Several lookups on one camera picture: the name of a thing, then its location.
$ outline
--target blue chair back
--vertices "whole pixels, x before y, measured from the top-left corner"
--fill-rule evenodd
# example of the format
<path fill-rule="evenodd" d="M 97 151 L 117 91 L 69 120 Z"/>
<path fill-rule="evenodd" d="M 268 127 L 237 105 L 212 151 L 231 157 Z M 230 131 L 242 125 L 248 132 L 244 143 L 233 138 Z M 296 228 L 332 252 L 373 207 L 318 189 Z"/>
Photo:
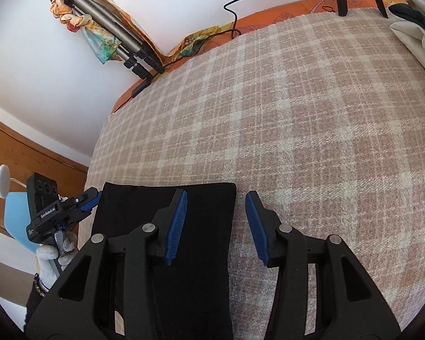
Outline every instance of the blue chair back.
<path fill-rule="evenodd" d="M 30 224 L 30 211 L 26 192 L 10 192 L 5 199 L 5 229 L 26 249 L 35 253 L 39 244 L 30 242 L 26 227 Z"/>

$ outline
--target wooden door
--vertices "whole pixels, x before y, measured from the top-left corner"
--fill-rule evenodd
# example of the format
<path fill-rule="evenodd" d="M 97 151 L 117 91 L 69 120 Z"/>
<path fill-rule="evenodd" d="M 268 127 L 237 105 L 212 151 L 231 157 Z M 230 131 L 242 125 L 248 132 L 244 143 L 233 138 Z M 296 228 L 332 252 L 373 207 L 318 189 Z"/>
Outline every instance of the wooden door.
<path fill-rule="evenodd" d="M 35 146 L 22 136 L 13 137 L 12 130 L 7 129 L 0 123 L 0 165 L 9 166 L 11 177 L 25 184 L 27 178 L 32 173 L 40 173 L 58 183 L 59 194 L 66 197 L 73 197 L 82 192 L 85 187 L 86 170 L 85 167 L 78 167 L 79 170 L 63 161 L 63 157 L 51 151 L 44 150 L 41 146 Z M 25 192 L 25 188 L 11 183 L 10 191 Z M 3 211 L 5 200 L 0 198 L 0 232 L 6 233 L 3 224 Z"/>

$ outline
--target orange bed sheet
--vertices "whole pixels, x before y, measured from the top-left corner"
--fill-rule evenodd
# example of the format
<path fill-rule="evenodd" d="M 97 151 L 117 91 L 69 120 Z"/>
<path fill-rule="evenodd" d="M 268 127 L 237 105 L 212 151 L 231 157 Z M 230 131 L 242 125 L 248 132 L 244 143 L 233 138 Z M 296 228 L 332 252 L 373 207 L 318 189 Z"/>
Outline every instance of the orange bed sheet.
<path fill-rule="evenodd" d="M 348 8 L 357 9 L 363 7 L 377 7 L 375 0 L 347 0 Z M 406 3 L 405 0 L 383 0 L 386 7 L 394 3 Z M 238 19 L 236 28 L 241 31 L 242 34 L 249 33 L 250 31 L 255 31 L 267 27 L 268 25 L 282 22 L 286 19 L 291 19 L 296 16 L 312 14 L 316 12 L 331 12 L 335 13 L 337 11 L 337 0 L 302 0 L 295 3 L 289 3 L 286 5 L 281 5 L 273 7 L 268 10 L 256 12 L 252 15 L 246 16 L 245 18 Z M 232 24 L 227 24 L 224 27 L 221 27 L 221 31 L 225 31 L 231 27 Z M 200 49 L 198 55 L 201 55 L 215 47 L 223 45 L 231 40 L 230 34 L 223 34 L 211 38 L 206 42 L 203 47 Z M 166 72 L 171 72 L 176 68 L 183 65 L 190 58 L 184 58 L 170 68 Z M 129 99 L 131 98 L 132 90 L 141 83 L 141 80 L 136 81 L 136 83 L 129 88 L 115 103 L 115 106 L 112 112 L 117 111 L 121 108 Z"/>

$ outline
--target gloved hand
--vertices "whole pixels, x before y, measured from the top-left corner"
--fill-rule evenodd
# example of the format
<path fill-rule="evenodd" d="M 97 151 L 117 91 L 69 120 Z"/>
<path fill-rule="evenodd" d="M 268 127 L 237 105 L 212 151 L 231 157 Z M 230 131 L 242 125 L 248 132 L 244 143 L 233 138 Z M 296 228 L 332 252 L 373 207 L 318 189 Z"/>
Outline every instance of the gloved hand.
<path fill-rule="evenodd" d="M 57 280 L 57 276 L 49 262 L 51 259 L 58 258 L 58 263 L 61 269 L 64 270 L 71 262 L 74 256 L 79 252 L 77 249 L 77 235 L 68 231 L 65 240 L 63 241 L 63 248 L 65 252 L 60 256 L 58 250 L 51 245 L 41 245 L 36 249 L 36 257 L 39 264 L 39 282 L 41 288 L 48 292 L 53 283 Z"/>

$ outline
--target folded black cloth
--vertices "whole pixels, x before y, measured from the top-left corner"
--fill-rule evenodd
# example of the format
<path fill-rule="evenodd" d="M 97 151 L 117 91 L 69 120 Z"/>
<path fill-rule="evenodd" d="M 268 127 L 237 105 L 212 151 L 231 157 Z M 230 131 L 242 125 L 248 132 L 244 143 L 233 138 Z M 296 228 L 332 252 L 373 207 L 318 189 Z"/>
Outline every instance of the folded black cloth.
<path fill-rule="evenodd" d="M 154 295 L 166 340 L 233 339 L 229 310 L 228 248 L 236 200 L 230 183 L 145 187 L 106 183 L 92 235 L 116 237 L 150 222 L 177 188 L 188 195 L 178 253 L 153 269 Z M 116 310 L 123 315 L 124 264 L 116 268 Z"/>
<path fill-rule="evenodd" d="M 425 30 L 425 14 L 413 9 L 405 3 L 396 3 L 389 6 L 389 11 L 405 20 L 413 22 Z"/>

